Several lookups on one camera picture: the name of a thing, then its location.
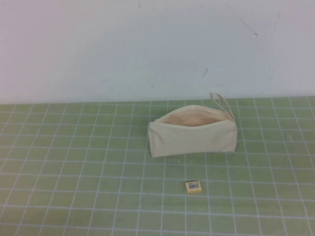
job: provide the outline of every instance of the barcode label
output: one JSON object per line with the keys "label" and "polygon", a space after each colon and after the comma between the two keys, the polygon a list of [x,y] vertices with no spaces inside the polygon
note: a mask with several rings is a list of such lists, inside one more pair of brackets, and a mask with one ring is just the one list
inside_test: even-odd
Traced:
{"label": "barcode label", "polygon": [[199,188],[199,183],[198,183],[198,182],[189,183],[189,184],[188,184],[188,188],[189,188],[189,189]]}

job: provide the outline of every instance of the green cutting mat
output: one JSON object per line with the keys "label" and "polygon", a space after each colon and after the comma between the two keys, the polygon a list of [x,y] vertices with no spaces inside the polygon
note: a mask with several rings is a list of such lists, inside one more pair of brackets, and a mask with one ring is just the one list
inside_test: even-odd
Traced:
{"label": "green cutting mat", "polygon": [[0,106],[0,235],[314,235],[315,97],[228,102],[235,153],[155,159],[150,120],[213,102]]}

